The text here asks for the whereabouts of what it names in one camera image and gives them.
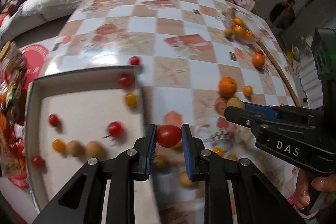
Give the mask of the person's hand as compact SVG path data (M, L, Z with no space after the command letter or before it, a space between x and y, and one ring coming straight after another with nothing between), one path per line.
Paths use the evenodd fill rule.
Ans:
M335 190L335 173L329 177L316 177L312 181L309 181L307 173L300 169L293 202L296 208L303 210L310 205L314 192L327 193L327 197L320 207L323 210L334 203Z

